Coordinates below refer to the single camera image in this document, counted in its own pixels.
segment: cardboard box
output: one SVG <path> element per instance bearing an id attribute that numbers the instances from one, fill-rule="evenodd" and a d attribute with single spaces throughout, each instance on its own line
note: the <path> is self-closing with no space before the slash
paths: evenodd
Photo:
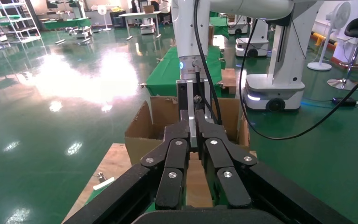
<path id="1" fill-rule="evenodd" d="M 163 142 L 164 127 L 179 122 L 176 97 L 150 97 L 151 110 L 145 101 L 125 131 L 125 146 L 131 164 Z M 219 98 L 223 126 L 228 139 L 249 152 L 248 124 L 240 111 L 239 99 Z"/>
<path id="2" fill-rule="evenodd" d="M 208 45 L 212 46 L 213 45 L 213 33 L 215 31 L 214 26 L 209 26 L 208 29 Z"/>

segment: cardboard flap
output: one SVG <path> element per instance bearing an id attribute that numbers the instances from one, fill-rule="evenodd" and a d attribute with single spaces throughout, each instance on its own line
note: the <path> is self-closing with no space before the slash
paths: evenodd
<path id="1" fill-rule="evenodd" d="M 226 130 L 227 137 L 230 140 L 237 140 L 237 127 L 239 119 L 240 102 L 238 99 L 219 98 L 221 119 Z M 216 105 L 213 101 L 213 111 L 216 112 Z"/>
<path id="2" fill-rule="evenodd" d="M 162 142 L 162 140 L 157 139 L 125 137 L 125 147 L 127 148 L 131 164 L 139 163 L 144 155 L 155 149 Z"/>
<path id="3" fill-rule="evenodd" d="M 240 121 L 240 130 L 238 132 L 238 143 L 243 146 L 249 147 L 249 127 L 248 122 L 245 117 L 242 115 Z"/>
<path id="4" fill-rule="evenodd" d="M 154 124 L 166 126 L 179 122 L 176 97 L 150 97 L 150 104 Z"/>
<path id="5" fill-rule="evenodd" d="M 130 126 L 125 131 L 125 137 L 147 139 L 150 138 L 152 134 L 153 124 L 151 122 L 149 105 L 144 101 Z"/>

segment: chrome stool base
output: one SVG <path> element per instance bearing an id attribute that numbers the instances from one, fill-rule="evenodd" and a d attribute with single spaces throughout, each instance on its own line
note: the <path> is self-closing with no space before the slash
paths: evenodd
<path id="1" fill-rule="evenodd" d="M 356 83 L 352 82 L 349 79 L 329 79 L 327 81 L 327 84 L 329 84 L 330 86 L 337 88 L 337 89 L 341 89 L 341 90 L 352 90 Z"/>

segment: white cylinder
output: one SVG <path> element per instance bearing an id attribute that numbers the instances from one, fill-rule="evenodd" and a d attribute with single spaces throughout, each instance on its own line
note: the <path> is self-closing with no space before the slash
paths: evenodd
<path id="1" fill-rule="evenodd" d="M 200 0 L 198 6 L 198 33 L 202 51 L 207 55 L 210 0 Z M 172 1 L 173 30 L 178 46 L 178 57 L 200 55 L 195 40 L 193 10 L 194 0 Z"/>

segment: table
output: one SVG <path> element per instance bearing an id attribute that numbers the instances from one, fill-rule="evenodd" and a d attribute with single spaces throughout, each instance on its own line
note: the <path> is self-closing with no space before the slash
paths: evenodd
<path id="1" fill-rule="evenodd" d="M 119 15 L 119 17 L 124 17 L 125 18 L 125 24 L 127 25 L 127 32 L 128 32 L 128 38 L 127 40 L 130 40 L 132 38 L 132 36 L 130 35 L 130 28 L 128 27 L 128 19 L 146 19 L 146 18 L 156 18 L 156 21 L 158 21 L 158 17 L 157 15 L 161 13 L 161 11 L 156 11 L 153 13 L 126 13 L 126 14 L 122 14 Z M 158 24 L 155 24 L 156 29 L 157 29 L 157 36 L 156 38 L 160 38 L 161 34 L 160 31 L 158 30 Z"/>
<path id="2" fill-rule="evenodd" d="M 207 65 L 211 73 L 212 82 L 216 94 L 221 96 L 221 89 L 218 82 L 221 81 L 221 69 L 226 66 L 226 61 L 221 54 L 219 47 L 209 46 Z M 180 79 L 178 50 L 172 47 L 168 50 L 163 60 L 146 80 L 146 87 L 151 96 L 176 96 L 176 80 Z"/>
<path id="3" fill-rule="evenodd" d="M 61 39 L 60 35 L 58 34 L 57 29 L 58 28 L 66 28 L 66 27 L 91 27 L 91 22 L 89 18 L 77 18 L 77 19 L 67 19 L 65 21 L 47 21 L 44 22 L 44 27 L 46 29 L 55 29 L 55 32 L 57 33 L 58 41 L 55 42 L 56 44 L 63 43 L 65 39 Z M 84 40 L 83 42 L 86 42 L 89 40 L 87 38 L 86 32 L 84 33 Z"/>
<path id="4" fill-rule="evenodd" d="M 210 26 L 214 26 L 214 35 L 223 35 L 227 39 L 229 38 L 228 27 L 225 17 L 210 17 Z"/>
<path id="5" fill-rule="evenodd" d="M 89 18 L 67 19 L 65 21 L 47 21 L 43 23 L 46 29 L 66 27 L 91 27 Z"/>

